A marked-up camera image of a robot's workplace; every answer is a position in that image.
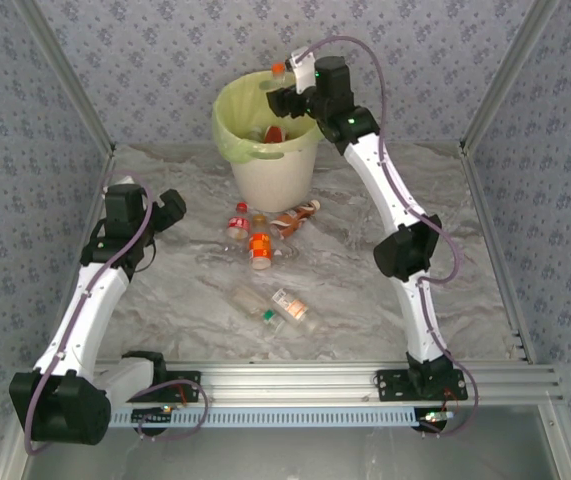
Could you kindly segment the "red cap cola bottle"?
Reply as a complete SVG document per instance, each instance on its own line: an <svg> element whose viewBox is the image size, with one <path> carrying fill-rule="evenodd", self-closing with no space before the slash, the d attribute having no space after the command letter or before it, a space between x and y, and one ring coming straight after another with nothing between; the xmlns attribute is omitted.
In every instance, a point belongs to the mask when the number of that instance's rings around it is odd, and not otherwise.
<svg viewBox="0 0 571 480"><path fill-rule="evenodd" d="M226 234L234 240L243 240L250 233L250 221L247 216L248 205L245 202L236 204L234 215L228 220Z"/></svg>

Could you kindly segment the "orange label plastic bottle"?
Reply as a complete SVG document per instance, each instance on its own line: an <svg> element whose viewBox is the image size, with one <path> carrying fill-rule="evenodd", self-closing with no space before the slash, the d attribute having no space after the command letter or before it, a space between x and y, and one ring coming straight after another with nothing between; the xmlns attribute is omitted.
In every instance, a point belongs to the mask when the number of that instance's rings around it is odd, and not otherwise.
<svg viewBox="0 0 571 480"><path fill-rule="evenodd" d="M262 214L252 217L249 237L250 266L254 270L264 270L271 266L272 248L267 219Z"/></svg>

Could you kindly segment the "brown label plastic bottle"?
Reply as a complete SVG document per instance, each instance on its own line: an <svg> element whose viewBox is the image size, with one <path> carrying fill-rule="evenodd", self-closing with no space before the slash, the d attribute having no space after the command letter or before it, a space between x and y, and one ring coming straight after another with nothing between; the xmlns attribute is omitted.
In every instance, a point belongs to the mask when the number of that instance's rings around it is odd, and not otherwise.
<svg viewBox="0 0 571 480"><path fill-rule="evenodd" d="M320 207L320 202L313 199L285 211L270 222L271 233L280 239L292 236Z"/></svg>

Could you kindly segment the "clear crushed plastic bottle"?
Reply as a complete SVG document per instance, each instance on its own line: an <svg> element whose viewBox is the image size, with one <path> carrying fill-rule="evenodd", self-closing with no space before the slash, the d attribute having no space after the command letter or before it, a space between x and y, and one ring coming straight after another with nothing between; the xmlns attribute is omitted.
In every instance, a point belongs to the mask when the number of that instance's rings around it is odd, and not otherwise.
<svg viewBox="0 0 571 480"><path fill-rule="evenodd" d="M279 241L273 247L272 254L277 262L294 261L300 256L300 251L288 242Z"/></svg>

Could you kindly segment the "clear green cap bottle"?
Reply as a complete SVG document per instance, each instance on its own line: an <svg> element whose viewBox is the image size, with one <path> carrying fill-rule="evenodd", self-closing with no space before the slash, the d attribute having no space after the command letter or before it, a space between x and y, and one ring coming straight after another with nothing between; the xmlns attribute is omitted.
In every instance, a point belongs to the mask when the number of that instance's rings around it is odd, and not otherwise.
<svg viewBox="0 0 571 480"><path fill-rule="evenodd" d="M250 287L236 288L232 302L248 318L258 321L273 333L278 333L285 325L285 320L272 308L271 303Z"/></svg>

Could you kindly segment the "green bin liner bag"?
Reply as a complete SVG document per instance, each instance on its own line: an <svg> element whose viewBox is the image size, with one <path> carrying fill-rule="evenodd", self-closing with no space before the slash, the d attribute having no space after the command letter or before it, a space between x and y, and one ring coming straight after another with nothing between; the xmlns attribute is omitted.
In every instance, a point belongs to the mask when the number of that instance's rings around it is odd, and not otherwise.
<svg viewBox="0 0 571 480"><path fill-rule="evenodd" d="M275 89L269 70L246 74L225 86L213 104L212 133L221 155L230 163L279 160L288 153L315 147L322 139L316 122L309 117L276 116L267 93ZM279 127L286 140L257 141L268 128Z"/></svg>

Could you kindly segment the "white plastic bin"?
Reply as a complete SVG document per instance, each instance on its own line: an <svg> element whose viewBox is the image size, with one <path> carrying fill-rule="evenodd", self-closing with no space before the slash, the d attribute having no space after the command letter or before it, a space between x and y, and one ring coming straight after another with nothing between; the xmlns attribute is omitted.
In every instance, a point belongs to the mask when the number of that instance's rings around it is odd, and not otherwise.
<svg viewBox="0 0 571 480"><path fill-rule="evenodd" d="M253 160L231 165L242 199L266 212L281 212L301 204L311 189L317 148L288 153L279 160Z"/></svg>

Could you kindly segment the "aluminium frame post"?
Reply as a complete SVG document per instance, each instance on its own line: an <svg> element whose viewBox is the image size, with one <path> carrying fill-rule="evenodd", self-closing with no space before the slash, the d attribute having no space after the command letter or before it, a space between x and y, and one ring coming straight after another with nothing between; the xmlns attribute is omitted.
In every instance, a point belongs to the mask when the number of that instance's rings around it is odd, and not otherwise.
<svg viewBox="0 0 571 480"><path fill-rule="evenodd" d="M48 64L56 74L63 90L79 114L90 136L103 154L110 157L112 141L103 126L90 98L86 94L79 76L65 55L54 30L36 0L12 0L23 18L34 41L39 46Z"/></svg>
<svg viewBox="0 0 571 480"><path fill-rule="evenodd" d="M479 145L559 3L560 0L533 0L461 138L461 150L466 156Z"/></svg>

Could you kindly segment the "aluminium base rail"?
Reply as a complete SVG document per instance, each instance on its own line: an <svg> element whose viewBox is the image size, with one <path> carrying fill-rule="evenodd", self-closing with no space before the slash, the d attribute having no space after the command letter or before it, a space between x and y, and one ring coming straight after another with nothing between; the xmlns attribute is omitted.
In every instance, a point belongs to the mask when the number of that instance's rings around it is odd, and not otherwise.
<svg viewBox="0 0 571 480"><path fill-rule="evenodd" d="M564 400L559 376L548 365L470 361L481 406L538 405ZM169 371L199 371L218 407L364 406L379 402L375 373L405 369L401 362L169 361Z"/></svg>

